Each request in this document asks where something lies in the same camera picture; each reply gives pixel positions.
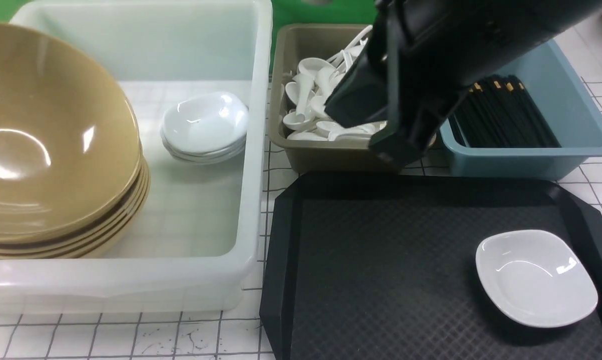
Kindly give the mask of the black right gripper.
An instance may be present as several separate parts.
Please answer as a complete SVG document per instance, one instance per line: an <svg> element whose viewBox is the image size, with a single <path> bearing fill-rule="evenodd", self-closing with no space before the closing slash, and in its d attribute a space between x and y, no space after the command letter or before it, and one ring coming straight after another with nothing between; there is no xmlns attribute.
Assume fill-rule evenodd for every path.
<svg viewBox="0 0 602 360"><path fill-rule="evenodd" d="M468 89L509 62L602 10L602 0L377 0L365 48L327 98L344 128L386 121L369 142L404 167Z"/></svg>

